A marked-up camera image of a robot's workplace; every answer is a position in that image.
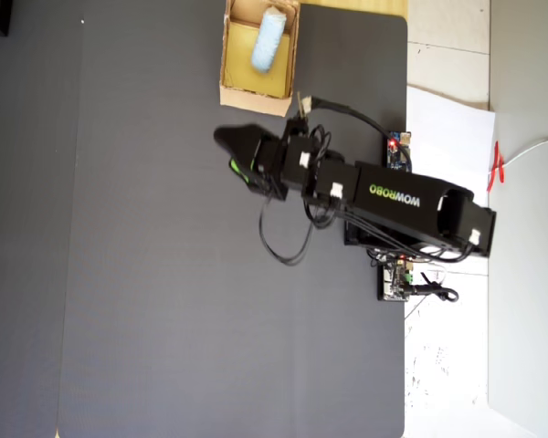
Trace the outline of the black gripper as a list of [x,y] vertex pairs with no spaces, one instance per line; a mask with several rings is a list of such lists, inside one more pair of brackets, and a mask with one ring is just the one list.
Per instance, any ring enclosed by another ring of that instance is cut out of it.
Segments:
[[[280,137],[255,123],[219,126],[214,140],[230,155],[229,169],[253,193],[285,201],[288,187],[281,181],[286,146]],[[251,161],[251,169],[236,161]]]

